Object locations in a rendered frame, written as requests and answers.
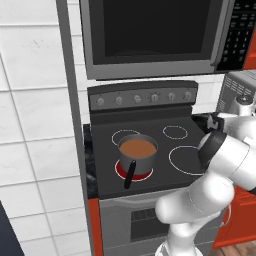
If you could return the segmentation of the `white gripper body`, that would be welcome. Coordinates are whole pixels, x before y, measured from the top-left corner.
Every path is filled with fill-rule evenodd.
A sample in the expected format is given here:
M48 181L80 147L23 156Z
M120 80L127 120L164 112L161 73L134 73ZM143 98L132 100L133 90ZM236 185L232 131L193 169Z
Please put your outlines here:
M207 132L214 130L226 132L228 127L228 119L231 117L229 113L210 113L207 117L206 128Z

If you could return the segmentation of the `brown hot chocolate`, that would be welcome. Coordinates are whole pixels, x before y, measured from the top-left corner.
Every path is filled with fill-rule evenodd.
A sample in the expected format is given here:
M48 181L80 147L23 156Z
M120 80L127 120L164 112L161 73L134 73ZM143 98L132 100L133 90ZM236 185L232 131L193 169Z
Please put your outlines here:
M153 155L156 152L156 147L146 140L132 139L124 142L120 146L120 150L130 157L145 158Z

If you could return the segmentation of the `grey appliance with print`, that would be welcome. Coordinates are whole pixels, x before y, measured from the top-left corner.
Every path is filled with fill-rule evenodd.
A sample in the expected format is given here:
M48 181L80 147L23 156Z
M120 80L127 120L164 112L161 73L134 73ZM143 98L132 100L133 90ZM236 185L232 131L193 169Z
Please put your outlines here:
M256 99L256 70L229 72L225 75L216 110L229 113L232 101L238 95Z

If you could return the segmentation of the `dark grey stove with hob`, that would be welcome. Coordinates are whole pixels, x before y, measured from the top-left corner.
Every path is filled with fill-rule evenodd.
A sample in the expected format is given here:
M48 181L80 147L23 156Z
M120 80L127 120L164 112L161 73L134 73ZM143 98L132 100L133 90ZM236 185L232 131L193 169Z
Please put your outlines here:
M146 81L110 84L88 89L90 122L83 126L88 200L111 199L177 189L189 186L203 171L197 146L204 136L193 121L198 84L194 81ZM185 92L192 94L184 100ZM157 102L150 96L156 93ZM175 100L169 101L168 94ZM141 97L140 103L134 96ZM123 103L118 105L116 98ZM104 99L98 106L97 100ZM153 138L158 151L152 174L133 181L129 189L115 171L119 160L119 141L131 134Z

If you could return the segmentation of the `red base cupboard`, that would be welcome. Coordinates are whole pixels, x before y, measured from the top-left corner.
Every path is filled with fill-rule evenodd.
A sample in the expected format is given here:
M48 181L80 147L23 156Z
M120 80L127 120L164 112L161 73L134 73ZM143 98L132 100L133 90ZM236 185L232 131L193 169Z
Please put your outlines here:
M213 248L256 240L256 195L236 186L231 208L223 217Z

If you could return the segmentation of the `grey oven door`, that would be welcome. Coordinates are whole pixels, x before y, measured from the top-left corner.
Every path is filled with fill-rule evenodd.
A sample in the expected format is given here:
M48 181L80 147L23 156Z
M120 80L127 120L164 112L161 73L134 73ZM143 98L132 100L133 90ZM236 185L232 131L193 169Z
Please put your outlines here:
M154 256L169 226L155 214L155 203L137 207L100 206L104 256Z

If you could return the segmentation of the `tall grey side panel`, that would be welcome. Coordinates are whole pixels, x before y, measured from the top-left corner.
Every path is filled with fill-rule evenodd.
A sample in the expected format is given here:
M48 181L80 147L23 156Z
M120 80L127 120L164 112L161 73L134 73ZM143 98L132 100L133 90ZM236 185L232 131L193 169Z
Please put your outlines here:
M72 112L72 122L73 122L74 136L75 136L75 142L76 142L83 202L85 207L85 216L86 216L86 224L87 224L87 231L88 231L89 244L90 244L90 252L91 252L91 255L94 255L94 241L92 237L90 211L88 208L88 197L87 197L83 128L82 128L81 116L80 116L67 0L56 0L56 7L57 7L57 13L58 13L59 29L61 34L61 43L62 43L62 49L63 49L66 80L68 84L70 107Z

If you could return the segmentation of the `red narrow cupboard panel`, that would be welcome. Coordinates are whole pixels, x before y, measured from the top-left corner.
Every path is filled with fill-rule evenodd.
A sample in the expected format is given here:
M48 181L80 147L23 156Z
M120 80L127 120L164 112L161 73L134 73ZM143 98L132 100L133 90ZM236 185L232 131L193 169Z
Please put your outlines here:
M93 237L93 244L94 244L94 256L104 256L99 199L98 198L89 199L88 206L89 206L90 219L91 219L92 237Z

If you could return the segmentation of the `dark blue panel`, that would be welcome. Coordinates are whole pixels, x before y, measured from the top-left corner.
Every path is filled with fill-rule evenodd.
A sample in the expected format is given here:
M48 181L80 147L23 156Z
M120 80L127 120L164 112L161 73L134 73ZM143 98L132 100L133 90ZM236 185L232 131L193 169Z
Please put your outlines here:
M0 256L25 256L1 202Z

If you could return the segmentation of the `red wall cupboard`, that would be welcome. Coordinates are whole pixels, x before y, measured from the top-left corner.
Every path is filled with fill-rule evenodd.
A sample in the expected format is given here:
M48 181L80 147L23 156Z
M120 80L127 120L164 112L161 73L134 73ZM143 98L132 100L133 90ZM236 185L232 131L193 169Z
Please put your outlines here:
M244 70L256 70L256 29L254 30L250 47L245 59Z

